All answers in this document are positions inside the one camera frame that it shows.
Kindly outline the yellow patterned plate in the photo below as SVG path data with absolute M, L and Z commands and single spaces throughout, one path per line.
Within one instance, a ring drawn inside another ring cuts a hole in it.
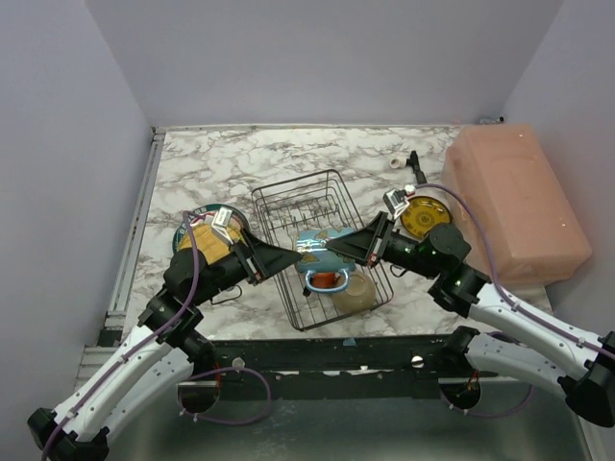
M 436 225 L 451 224 L 453 217 L 439 200 L 430 196 L 413 196 L 400 222 L 412 238 L 422 240 Z

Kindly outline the beige ceramic bowl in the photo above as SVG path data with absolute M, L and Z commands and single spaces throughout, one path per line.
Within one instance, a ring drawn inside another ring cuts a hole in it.
M 376 284 L 363 272 L 353 272 L 344 291 L 331 295 L 332 305 L 342 314 L 371 309 L 376 302 Z

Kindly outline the orange mug black handle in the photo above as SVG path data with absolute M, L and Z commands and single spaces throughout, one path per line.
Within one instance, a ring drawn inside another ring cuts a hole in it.
M 336 286 L 339 275 L 335 272 L 315 273 L 310 278 L 312 286 L 320 289 L 330 289 Z

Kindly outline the yellow woven bamboo plate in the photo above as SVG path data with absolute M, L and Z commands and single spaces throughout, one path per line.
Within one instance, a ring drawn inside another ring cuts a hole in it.
M 193 230 L 197 248 L 204 255 L 208 264 L 213 264 L 219 259 L 230 254 L 229 247 L 218 236 L 214 234 L 210 224 L 207 224 L 204 221 L 200 220 L 195 224 L 191 224 L 191 227 Z M 244 239 L 241 236 L 241 229 L 242 226 L 240 224 L 237 224 L 237 222 L 232 221 L 227 226 L 227 234 L 234 241 L 236 241 L 237 239 L 243 241 Z M 180 239 L 175 252 L 189 247 L 191 247 L 191 240 L 186 232 L 185 235 Z

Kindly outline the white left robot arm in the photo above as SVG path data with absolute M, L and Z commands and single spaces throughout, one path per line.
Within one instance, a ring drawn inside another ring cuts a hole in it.
M 186 233 L 189 247 L 174 253 L 161 290 L 113 355 L 64 402 L 30 416 L 42 459 L 106 459 L 120 432 L 165 390 L 216 365 L 212 343 L 196 329 L 199 305 L 244 280 L 259 284 L 301 258 L 243 230 L 225 256 L 208 263 L 194 229 Z

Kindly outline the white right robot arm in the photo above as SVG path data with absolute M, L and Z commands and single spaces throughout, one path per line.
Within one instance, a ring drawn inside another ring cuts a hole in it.
M 614 425 L 614 335 L 569 325 L 503 289 L 465 261 L 471 247 L 453 224 L 438 224 L 415 242 L 383 212 L 365 228 L 329 240 L 328 250 L 362 266 L 384 261 L 432 279 L 428 293 L 448 312 L 514 338 L 498 341 L 463 329 L 453 352 L 474 369 L 510 376 L 562 397 L 586 421 Z

